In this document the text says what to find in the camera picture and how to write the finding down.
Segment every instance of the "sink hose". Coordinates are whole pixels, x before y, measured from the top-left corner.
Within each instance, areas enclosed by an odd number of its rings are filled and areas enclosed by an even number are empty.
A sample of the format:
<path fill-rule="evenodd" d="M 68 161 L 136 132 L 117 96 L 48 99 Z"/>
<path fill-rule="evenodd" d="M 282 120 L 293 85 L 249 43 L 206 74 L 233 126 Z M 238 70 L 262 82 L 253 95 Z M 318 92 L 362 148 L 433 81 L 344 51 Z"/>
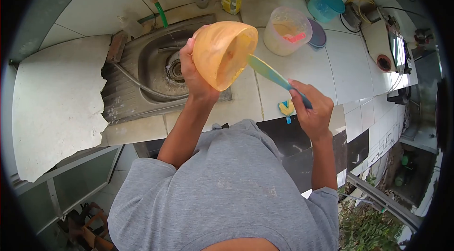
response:
<path fill-rule="evenodd" d="M 161 98 L 169 99 L 169 100 L 178 100 L 178 99 L 183 99 L 187 98 L 189 96 L 189 93 L 183 94 L 183 95 L 167 95 L 163 94 L 160 92 L 157 92 L 143 84 L 140 83 L 135 77 L 133 77 L 127 70 L 125 70 L 122 66 L 120 66 L 118 63 L 112 64 L 114 65 L 120 72 L 122 72 L 127 78 L 129 78 L 133 83 L 135 83 L 137 86 L 139 86 L 141 89 L 145 90 L 146 92 L 159 96 Z"/>
<path fill-rule="evenodd" d="M 154 5 L 156 6 L 157 11 L 159 12 L 159 15 L 161 16 L 162 25 L 164 26 L 164 28 L 167 28 L 168 27 L 167 18 L 166 18 L 166 15 L 164 14 L 164 11 L 162 10 L 161 4 L 159 2 L 156 2 L 156 3 L 154 3 Z"/>

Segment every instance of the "stainless steel sink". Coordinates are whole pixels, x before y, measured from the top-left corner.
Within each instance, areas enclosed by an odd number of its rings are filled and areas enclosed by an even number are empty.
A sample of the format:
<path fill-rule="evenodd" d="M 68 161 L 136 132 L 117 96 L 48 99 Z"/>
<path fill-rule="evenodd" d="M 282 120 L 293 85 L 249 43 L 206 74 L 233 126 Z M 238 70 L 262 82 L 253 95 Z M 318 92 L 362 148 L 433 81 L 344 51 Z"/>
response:
<path fill-rule="evenodd" d="M 141 84 L 160 94 L 139 88 L 115 66 L 105 64 L 101 71 L 107 80 L 101 92 L 104 118 L 110 124 L 117 124 L 182 109 L 187 98 L 175 98 L 187 94 L 188 88 L 181 74 L 178 51 L 197 29 L 214 22 L 215 15 L 193 18 L 126 44 L 119 65 Z M 230 89 L 221 93 L 218 102 L 228 100 L 232 100 Z"/>

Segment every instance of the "orange plastic bowl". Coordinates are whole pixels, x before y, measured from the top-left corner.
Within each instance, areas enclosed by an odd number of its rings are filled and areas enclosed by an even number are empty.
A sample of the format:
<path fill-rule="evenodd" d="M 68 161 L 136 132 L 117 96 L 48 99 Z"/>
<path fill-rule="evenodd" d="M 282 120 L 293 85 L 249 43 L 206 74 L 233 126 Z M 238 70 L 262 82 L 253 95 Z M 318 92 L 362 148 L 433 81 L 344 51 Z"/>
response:
<path fill-rule="evenodd" d="M 258 32 L 242 22 L 221 21 L 197 30 L 194 38 L 192 58 L 197 71 L 214 89 L 224 91 L 247 66 Z"/>

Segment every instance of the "sink drain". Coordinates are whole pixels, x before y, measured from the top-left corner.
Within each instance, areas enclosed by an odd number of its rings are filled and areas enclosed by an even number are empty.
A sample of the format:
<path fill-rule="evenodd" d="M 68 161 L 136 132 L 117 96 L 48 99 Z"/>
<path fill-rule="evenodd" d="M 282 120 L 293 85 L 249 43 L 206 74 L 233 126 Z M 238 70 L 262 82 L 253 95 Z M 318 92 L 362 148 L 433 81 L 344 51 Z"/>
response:
<path fill-rule="evenodd" d="M 167 59 L 166 72 L 167 76 L 171 80 L 177 83 L 184 83 L 184 77 L 183 74 L 181 73 L 181 62 L 179 52 L 175 52 Z"/>

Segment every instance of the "blue-green spatula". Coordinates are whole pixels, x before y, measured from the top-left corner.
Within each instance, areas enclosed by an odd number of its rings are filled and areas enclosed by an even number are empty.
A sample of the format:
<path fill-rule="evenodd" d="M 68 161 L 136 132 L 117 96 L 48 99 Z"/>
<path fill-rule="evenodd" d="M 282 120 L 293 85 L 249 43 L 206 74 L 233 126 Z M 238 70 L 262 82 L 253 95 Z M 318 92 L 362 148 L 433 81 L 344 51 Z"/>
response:
<path fill-rule="evenodd" d="M 260 60 L 256 56 L 249 54 L 247 62 L 249 66 L 251 66 L 254 69 L 254 71 L 258 72 L 259 74 L 269 79 L 270 81 L 274 82 L 275 84 L 280 85 L 281 87 L 287 90 L 295 89 L 292 88 L 290 83 L 283 76 L 281 76 L 279 72 L 276 72 L 272 67 L 270 67 L 267 63 Z M 309 99 L 307 99 L 306 95 L 302 94 L 301 92 L 300 94 L 303 97 L 304 106 L 307 109 L 312 109 L 312 104 L 310 103 Z"/>

